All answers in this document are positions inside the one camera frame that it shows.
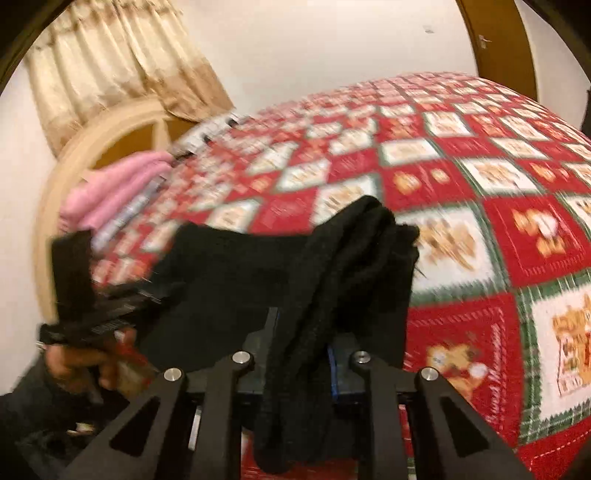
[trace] door handle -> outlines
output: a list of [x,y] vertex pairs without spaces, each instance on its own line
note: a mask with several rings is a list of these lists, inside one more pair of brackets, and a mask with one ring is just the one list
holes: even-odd
[[480,47],[482,50],[486,50],[487,43],[492,43],[492,40],[487,40],[484,35],[478,35],[478,40],[480,40]]

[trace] black cloth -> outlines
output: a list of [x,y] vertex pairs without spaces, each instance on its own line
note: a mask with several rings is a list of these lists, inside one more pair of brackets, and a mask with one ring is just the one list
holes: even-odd
[[267,359],[255,459],[267,472],[314,462],[334,417],[327,344],[354,332],[364,350],[402,367],[418,228],[363,197],[320,225],[292,265]]
[[62,390],[39,356],[12,393],[0,396],[0,478],[53,480],[82,451],[91,437],[73,439],[66,432],[76,422],[101,426],[127,402],[100,389],[104,404]]
[[326,345],[335,332],[353,331],[365,350],[402,365],[417,235],[373,197],[310,235],[183,225],[151,281],[182,280],[187,290],[140,350],[160,369],[210,367],[263,328],[269,307],[279,307],[255,458],[269,472],[286,470],[291,460],[313,462],[334,438]]

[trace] blue strip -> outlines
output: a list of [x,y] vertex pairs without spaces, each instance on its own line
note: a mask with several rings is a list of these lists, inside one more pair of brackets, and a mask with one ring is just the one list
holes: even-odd
[[337,376],[336,376],[336,361],[335,361],[335,353],[331,346],[326,348],[327,353],[329,354],[329,364],[330,364],[330,390],[332,392],[333,401],[337,401],[339,396],[339,387],[337,384]]

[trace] white wall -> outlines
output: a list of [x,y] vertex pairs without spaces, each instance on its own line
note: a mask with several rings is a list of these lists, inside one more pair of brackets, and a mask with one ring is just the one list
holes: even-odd
[[540,103],[581,128],[589,79],[556,31],[523,0],[515,3],[530,39]]
[[456,0],[176,0],[245,113],[404,72],[476,74]]
[[0,96],[0,394],[35,355],[33,226],[55,163],[21,63]]

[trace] metal screw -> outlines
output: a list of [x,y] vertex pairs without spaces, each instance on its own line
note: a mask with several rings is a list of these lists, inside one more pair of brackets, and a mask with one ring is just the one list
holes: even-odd
[[371,360],[371,355],[363,350],[360,350],[353,354],[353,360],[355,360],[355,363],[358,364],[366,364]]
[[178,368],[169,368],[164,372],[164,378],[169,382],[176,382],[179,378],[183,376],[183,372],[181,372]]
[[432,367],[423,368],[421,370],[421,377],[430,382],[439,377],[439,372]]
[[232,355],[232,360],[234,360],[234,363],[237,364],[245,364],[246,362],[248,362],[251,359],[251,354],[249,354],[248,352],[244,352],[244,351],[239,351],[236,352],[234,355]]

